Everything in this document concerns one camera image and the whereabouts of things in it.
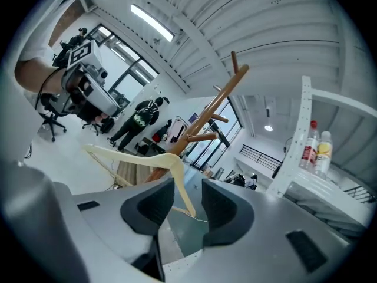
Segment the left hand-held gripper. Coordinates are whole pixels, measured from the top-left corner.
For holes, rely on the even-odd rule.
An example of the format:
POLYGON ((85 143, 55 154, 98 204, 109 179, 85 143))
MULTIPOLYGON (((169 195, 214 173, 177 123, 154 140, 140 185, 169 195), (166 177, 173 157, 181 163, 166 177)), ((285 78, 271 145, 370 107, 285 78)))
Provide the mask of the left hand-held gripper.
POLYGON ((87 78, 91 80, 88 87, 91 90, 88 90, 85 94, 88 101, 102 113, 108 116, 117 116, 121 109, 114 98, 103 87, 108 72, 102 64, 100 50, 94 40, 71 50, 69 53, 67 69, 61 80, 62 92, 57 100, 57 113, 78 113, 78 105, 72 101, 71 94, 67 90, 67 84, 70 83, 73 73, 76 71, 84 72, 87 78))

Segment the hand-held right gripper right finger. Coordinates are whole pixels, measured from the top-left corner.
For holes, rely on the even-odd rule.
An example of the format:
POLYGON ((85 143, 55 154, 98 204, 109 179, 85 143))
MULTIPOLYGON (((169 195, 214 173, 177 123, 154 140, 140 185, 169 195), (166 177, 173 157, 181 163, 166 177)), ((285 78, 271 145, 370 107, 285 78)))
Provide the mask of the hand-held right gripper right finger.
POLYGON ((201 250, 164 266, 166 283, 323 283, 352 251, 294 203, 205 179, 201 250))

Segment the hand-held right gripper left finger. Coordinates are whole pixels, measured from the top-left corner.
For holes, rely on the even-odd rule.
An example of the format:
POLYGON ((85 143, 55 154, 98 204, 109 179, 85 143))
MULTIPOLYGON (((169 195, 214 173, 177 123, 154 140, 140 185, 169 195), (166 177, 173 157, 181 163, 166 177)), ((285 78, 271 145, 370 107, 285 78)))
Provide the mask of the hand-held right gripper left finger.
POLYGON ((158 231, 174 201, 174 179, 73 195, 54 183, 68 233, 88 283, 161 283, 158 231))

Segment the light wooden hanger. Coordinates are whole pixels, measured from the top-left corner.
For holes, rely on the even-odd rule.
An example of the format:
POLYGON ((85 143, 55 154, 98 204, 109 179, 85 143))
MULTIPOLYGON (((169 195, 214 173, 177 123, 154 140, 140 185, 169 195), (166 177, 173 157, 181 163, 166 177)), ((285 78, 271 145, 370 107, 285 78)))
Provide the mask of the light wooden hanger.
POLYGON ((132 154, 121 153, 115 150, 110 150, 107 148, 99 147, 94 144, 85 144, 82 146, 82 149, 85 150, 97 163, 99 163, 115 180, 122 182, 126 186, 132 187, 133 185, 122 178, 120 175, 113 172, 109 167, 107 167, 97 156, 100 154, 111 160, 118 160, 120 162, 127 162, 132 164, 138 164, 148 167, 162 168, 167 169, 172 174, 174 178, 174 183, 179 191, 179 194, 186 206, 186 209, 178 208, 172 206, 172 210, 183 213, 186 216, 195 219, 199 222, 207 222, 202 219, 197 219, 195 217, 196 210, 188 196, 188 193, 184 187, 184 164, 181 159, 171 153, 164 153, 158 156, 152 157, 140 157, 134 156, 132 154))

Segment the brown wooden coat rack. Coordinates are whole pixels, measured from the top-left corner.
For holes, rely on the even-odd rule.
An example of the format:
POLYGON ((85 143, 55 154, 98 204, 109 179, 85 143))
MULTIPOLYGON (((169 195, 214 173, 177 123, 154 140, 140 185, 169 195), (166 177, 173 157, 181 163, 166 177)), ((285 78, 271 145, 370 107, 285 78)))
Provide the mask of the brown wooden coat rack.
POLYGON ((198 116, 195 122, 178 139, 177 143, 167 151, 168 153, 175 154, 179 157, 190 143, 215 140, 218 138, 219 132, 206 133, 201 135, 198 135, 197 133, 210 119, 215 119, 223 122, 227 121, 226 118, 220 116, 219 114, 216 114, 215 111, 221 105, 223 100, 226 99, 234 90, 234 88, 238 85, 238 83, 249 70, 248 65, 243 65, 240 68, 238 67, 236 53, 234 51, 231 52, 231 58, 234 69, 234 76, 232 76, 229 82, 219 91, 215 98, 212 99, 212 101, 208 105, 206 105, 203 112, 198 116))

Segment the person's left forearm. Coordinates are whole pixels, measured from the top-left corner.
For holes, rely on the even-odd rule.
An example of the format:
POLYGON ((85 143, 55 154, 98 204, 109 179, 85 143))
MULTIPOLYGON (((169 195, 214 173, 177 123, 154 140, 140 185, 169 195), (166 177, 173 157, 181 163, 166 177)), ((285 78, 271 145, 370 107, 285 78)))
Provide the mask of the person's left forearm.
POLYGON ((38 93, 59 94, 62 91, 61 79, 64 69, 52 67, 40 58, 28 61, 18 60, 15 66, 15 79, 24 89, 38 93))

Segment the person's left hand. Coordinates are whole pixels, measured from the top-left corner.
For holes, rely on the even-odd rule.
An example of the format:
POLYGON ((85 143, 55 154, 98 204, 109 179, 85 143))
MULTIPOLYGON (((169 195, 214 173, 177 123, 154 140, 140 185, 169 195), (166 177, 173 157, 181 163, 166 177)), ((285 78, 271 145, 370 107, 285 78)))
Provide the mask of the person's left hand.
POLYGON ((103 113, 93 103, 88 101, 85 94, 91 89, 92 82, 82 71, 73 73, 72 80, 67 84, 67 90, 71 94, 72 101, 78 105, 77 117, 87 123, 99 123, 103 119, 108 118, 108 114, 103 113))

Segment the black framed window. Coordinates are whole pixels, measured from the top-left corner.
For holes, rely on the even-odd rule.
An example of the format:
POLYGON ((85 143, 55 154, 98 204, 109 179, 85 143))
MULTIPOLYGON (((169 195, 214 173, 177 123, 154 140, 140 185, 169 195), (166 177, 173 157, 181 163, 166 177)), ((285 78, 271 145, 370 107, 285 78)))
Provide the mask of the black framed window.
POLYGON ((102 64, 108 72, 104 88, 115 98, 132 101, 158 76, 139 53, 102 24, 97 25, 88 38, 98 44, 102 64))

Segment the red and black bag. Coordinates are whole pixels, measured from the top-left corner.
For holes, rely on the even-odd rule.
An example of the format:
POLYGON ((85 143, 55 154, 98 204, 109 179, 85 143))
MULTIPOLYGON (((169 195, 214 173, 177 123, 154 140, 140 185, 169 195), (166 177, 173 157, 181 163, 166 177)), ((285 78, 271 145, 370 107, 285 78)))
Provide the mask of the red and black bag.
POLYGON ((167 135, 168 135, 168 128, 162 127, 156 133, 153 134, 152 141, 155 142, 156 144, 160 142, 164 142, 167 139, 167 135))

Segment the black railing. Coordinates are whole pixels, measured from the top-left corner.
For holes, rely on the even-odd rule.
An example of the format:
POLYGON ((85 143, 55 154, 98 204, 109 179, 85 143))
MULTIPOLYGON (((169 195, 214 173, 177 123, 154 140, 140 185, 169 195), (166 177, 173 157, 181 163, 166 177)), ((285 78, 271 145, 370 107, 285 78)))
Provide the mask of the black railing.
POLYGON ((272 171, 273 173, 282 165, 280 160, 277 160, 245 144, 242 146, 239 153, 253 162, 263 166, 267 170, 272 171))

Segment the person's grey shirt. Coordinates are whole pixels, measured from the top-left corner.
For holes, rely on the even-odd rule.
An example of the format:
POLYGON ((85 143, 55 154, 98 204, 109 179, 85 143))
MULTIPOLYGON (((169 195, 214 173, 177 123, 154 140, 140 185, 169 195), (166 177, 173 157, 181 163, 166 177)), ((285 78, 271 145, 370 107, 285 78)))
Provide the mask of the person's grey shirt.
POLYGON ((16 85, 11 67, 24 56, 42 57, 59 18, 74 0, 44 0, 11 42, 0 63, 0 162, 23 161, 42 117, 16 85))

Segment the long ceiling light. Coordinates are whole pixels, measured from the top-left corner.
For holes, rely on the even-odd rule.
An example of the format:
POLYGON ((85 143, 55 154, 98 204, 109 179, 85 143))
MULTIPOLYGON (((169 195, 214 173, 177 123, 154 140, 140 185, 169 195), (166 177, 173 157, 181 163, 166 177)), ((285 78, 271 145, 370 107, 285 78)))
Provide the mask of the long ceiling light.
POLYGON ((141 9, 139 6, 132 4, 131 12, 153 27, 160 35, 162 35, 168 42, 172 42, 174 34, 167 29, 160 21, 156 20, 149 13, 141 9))

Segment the red cap bottle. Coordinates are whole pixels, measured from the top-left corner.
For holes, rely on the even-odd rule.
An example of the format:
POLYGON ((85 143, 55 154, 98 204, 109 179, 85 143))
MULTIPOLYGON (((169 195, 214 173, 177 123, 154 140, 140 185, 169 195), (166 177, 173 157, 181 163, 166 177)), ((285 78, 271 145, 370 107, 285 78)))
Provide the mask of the red cap bottle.
POLYGON ((299 167, 311 173, 314 171, 316 155, 318 151, 318 144, 320 139, 317 125, 318 123, 315 120, 312 120, 310 122, 308 136, 299 163, 299 167))

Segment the black framed glass door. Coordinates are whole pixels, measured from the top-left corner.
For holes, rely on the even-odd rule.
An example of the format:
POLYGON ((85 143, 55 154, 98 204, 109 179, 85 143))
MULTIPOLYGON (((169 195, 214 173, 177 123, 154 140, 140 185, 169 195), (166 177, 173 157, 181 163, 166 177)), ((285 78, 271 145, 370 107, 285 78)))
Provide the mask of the black framed glass door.
POLYGON ((221 103, 215 113, 227 118, 229 121, 225 123, 220 120, 210 119, 202 128, 200 134, 217 133, 217 139, 197 142, 188 149, 186 154, 186 160, 198 170, 213 167, 230 147, 230 144, 242 128, 233 105, 228 98, 221 103))

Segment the yellow label bottle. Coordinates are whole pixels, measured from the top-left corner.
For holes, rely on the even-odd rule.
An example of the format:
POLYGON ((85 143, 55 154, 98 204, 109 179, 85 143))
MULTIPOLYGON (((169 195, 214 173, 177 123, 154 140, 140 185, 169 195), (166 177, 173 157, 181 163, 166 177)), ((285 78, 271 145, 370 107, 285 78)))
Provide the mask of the yellow label bottle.
POLYGON ((329 131, 323 131, 318 144, 318 152, 314 165, 314 174, 325 180, 332 160, 332 135, 329 131))

